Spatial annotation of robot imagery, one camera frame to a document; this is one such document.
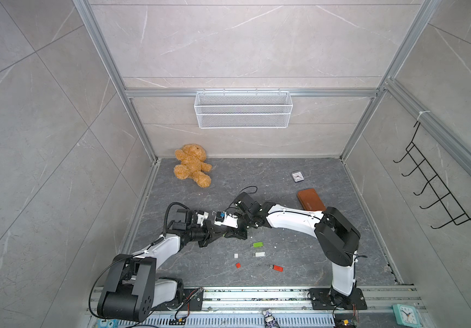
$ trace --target gray tile wall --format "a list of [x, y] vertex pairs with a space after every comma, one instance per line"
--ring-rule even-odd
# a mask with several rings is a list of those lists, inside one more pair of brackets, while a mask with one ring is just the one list
[[443, 0], [396, 76], [471, 147], [471, 0]]
[[185, 143], [215, 157], [338, 157], [368, 97], [292, 98], [287, 128], [198, 127], [194, 98], [134, 98], [158, 156], [173, 157]]
[[[415, 119], [390, 95], [385, 96], [352, 150], [347, 167], [361, 197], [387, 245], [405, 283], [417, 286], [436, 326], [471, 326], [471, 221], [460, 226], [449, 224], [432, 229], [449, 220], [430, 187], [416, 196], [425, 178], [405, 154], [414, 134]], [[471, 177], [425, 129], [414, 140], [460, 204], [471, 215]], [[427, 178], [431, 170], [423, 164]], [[434, 181], [440, 195], [447, 193]], [[452, 214], [461, 213], [455, 201], [445, 198]]]
[[127, 87], [374, 87], [419, 0], [92, 0]]
[[76, 326], [150, 166], [73, 3], [0, 2], [0, 326]]
[[[396, 79], [471, 148], [470, 0], [442, 1]], [[379, 111], [384, 113], [376, 113], [378, 120], [371, 120], [364, 135], [367, 140], [370, 138], [370, 146], [390, 173], [396, 167], [388, 159], [385, 161], [385, 157], [396, 142], [388, 144], [382, 138], [390, 140], [390, 135], [393, 136], [394, 127], [390, 121], [398, 124], [401, 135], [398, 121], [401, 118], [388, 109], [379, 108]], [[435, 162], [439, 174], [471, 214], [471, 178], [436, 141], [429, 139], [423, 141], [429, 160]], [[393, 179], [405, 197], [412, 180], [395, 176]], [[433, 207], [423, 213], [416, 202], [423, 202], [424, 198], [427, 195], [409, 196], [405, 200], [471, 309], [471, 221], [462, 226], [449, 225], [431, 230], [429, 224], [439, 224], [446, 218], [441, 207]], [[452, 201], [449, 205], [454, 213], [459, 213]]]

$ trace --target white wire basket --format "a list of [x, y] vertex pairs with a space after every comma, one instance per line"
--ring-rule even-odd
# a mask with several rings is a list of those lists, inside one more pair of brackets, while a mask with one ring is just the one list
[[288, 91], [200, 91], [193, 105], [200, 128], [286, 128]]

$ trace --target leather case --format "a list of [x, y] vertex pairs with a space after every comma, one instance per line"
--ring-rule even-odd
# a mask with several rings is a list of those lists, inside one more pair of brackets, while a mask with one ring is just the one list
[[327, 209], [314, 188], [298, 192], [298, 199], [304, 210], [315, 211]]

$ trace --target clock face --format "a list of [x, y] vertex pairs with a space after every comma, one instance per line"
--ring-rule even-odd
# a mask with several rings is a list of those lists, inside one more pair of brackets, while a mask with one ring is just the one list
[[303, 173], [301, 173], [301, 171], [292, 173], [292, 178], [294, 178], [295, 182], [305, 180], [305, 177], [303, 177]]
[[401, 318], [403, 319], [404, 323], [410, 323], [410, 324], [415, 324], [415, 325], [418, 324], [418, 321], [416, 318], [416, 312], [414, 311], [414, 308], [400, 305], [400, 311], [401, 311]]

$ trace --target robotic arm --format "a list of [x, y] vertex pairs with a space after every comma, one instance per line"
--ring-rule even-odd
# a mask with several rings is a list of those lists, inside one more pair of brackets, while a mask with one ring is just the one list
[[330, 303], [342, 307], [352, 304], [360, 233], [341, 212], [334, 207], [327, 207], [324, 212], [309, 212], [269, 201], [261, 205], [245, 192], [233, 203], [240, 213], [216, 212], [213, 222], [206, 212], [178, 209], [158, 240], [134, 254], [117, 255], [99, 298], [98, 315], [141, 322], [159, 304], [180, 304], [183, 298], [180, 281], [155, 279], [155, 270], [164, 261], [190, 241], [198, 241], [200, 247], [205, 247], [222, 236], [246, 239], [247, 227], [260, 226], [291, 229], [317, 238], [332, 262]]

